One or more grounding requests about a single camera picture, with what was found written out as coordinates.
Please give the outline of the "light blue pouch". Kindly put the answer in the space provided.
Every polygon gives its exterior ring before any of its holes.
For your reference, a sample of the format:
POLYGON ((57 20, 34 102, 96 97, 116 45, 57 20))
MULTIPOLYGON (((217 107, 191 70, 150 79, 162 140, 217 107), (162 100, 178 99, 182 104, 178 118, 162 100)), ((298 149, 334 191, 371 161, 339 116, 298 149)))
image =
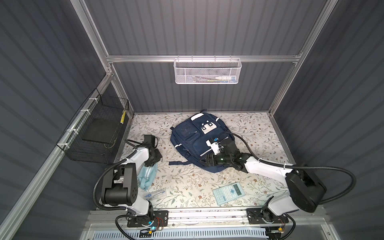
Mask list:
POLYGON ((153 184, 158 171, 158 164, 154 164, 151 167, 142 166, 138 174, 139 187, 143 191, 147 191, 153 184))

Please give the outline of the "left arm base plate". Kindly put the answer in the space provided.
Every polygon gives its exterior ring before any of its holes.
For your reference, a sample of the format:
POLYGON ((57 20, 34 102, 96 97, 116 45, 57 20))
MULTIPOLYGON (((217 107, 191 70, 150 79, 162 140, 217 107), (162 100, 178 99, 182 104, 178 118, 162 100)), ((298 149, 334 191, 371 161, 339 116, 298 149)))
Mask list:
POLYGON ((169 211, 154 211, 144 216, 130 216, 127 219, 127 227, 129 228, 166 227, 168 225, 169 211))

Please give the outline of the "navy blue student backpack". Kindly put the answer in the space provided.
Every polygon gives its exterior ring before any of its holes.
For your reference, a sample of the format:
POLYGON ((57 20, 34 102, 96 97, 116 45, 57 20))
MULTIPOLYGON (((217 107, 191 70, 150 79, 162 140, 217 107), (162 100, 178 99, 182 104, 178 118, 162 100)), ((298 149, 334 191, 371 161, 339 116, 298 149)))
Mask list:
POLYGON ((224 160, 210 161, 210 155, 215 154, 212 143, 234 140, 230 129, 219 117, 201 111, 171 130, 171 143, 186 161, 172 161, 169 162, 170 166, 193 164, 211 173, 219 173, 231 166, 230 162, 224 160))

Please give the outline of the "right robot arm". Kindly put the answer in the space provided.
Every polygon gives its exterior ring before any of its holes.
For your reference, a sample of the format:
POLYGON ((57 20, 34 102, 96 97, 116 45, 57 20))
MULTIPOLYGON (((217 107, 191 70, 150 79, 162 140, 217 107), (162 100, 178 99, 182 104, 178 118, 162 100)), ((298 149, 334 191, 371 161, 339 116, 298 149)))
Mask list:
POLYGON ((263 163, 252 154, 241 153, 235 141, 229 137, 209 139, 207 146, 212 151, 201 163, 208 167, 232 167, 237 171, 261 175, 282 183, 287 192, 270 197, 262 206, 260 215, 271 223, 284 214, 303 210, 313 213, 326 193, 326 187, 312 170, 293 169, 292 165, 275 166, 273 162, 263 163))

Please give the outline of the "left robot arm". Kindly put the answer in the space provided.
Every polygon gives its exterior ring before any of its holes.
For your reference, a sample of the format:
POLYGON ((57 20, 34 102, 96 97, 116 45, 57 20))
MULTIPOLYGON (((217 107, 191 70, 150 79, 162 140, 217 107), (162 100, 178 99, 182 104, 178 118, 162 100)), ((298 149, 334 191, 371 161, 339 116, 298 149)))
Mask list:
POLYGON ((148 190, 155 180, 158 162, 163 158, 157 149, 158 138, 144 135, 141 143, 125 142, 134 151, 104 170, 94 186, 93 202, 101 210, 125 210, 135 217, 151 218, 153 206, 139 195, 139 190, 148 190))

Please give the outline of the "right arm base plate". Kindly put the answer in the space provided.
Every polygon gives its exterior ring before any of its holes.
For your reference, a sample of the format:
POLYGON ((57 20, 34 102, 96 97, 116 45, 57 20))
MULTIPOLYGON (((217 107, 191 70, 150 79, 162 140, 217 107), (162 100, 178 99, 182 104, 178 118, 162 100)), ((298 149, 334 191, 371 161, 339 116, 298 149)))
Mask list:
POLYGON ((276 216, 270 210, 263 208, 248 208, 246 215, 251 225, 257 224, 282 224, 289 222, 289 218, 285 215, 276 216))

